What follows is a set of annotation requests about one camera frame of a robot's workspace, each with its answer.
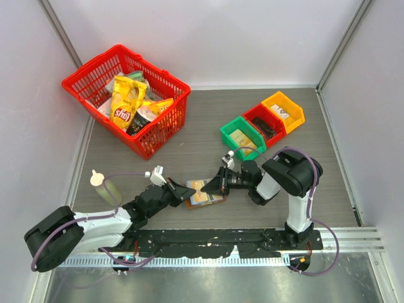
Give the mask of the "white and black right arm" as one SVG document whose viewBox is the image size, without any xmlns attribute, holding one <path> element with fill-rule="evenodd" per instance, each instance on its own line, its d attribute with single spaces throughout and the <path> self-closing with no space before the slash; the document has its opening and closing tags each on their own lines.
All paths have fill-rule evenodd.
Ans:
<svg viewBox="0 0 404 303">
<path fill-rule="evenodd" d="M 284 190 L 288 194 L 285 242 L 292 249 L 307 244 L 314 230 L 312 200 L 323 174 L 322 166 L 303 151 L 290 147 L 276 152 L 262 166 L 254 160 L 245 160 L 240 172 L 232 170 L 231 160 L 230 154 L 222 158 L 224 166 L 201 191 L 227 196 L 231 189 L 246 189 L 255 204 L 264 206 Z"/>
</svg>

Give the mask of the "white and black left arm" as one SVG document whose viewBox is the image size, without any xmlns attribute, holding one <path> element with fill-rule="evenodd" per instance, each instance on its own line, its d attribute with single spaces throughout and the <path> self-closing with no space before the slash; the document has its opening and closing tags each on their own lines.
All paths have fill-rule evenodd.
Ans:
<svg viewBox="0 0 404 303">
<path fill-rule="evenodd" d="M 98 213 L 74 212 L 61 206 L 32 227 L 24 240 L 32 255 L 31 270 L 53 270 L 68 257 L 99 248 L 134 246 L 133 233 L 167 206 L 176 207 L 196 193 L 195 189 L 167 179 L 150 185 L 129 203 Z"/>
</svg>

